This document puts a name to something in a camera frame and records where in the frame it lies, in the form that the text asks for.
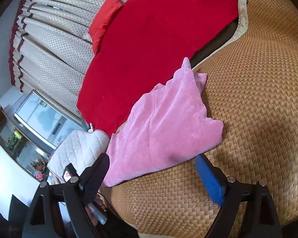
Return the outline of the person's left hand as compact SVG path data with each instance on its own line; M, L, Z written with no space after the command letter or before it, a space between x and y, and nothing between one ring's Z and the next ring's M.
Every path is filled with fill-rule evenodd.
M86 207L85 210L88 214L88 217L91 223L94 226L98 224L104 225L107 222L106 216L106 205L99 194L96 194L95 199L93 202L90 202Z

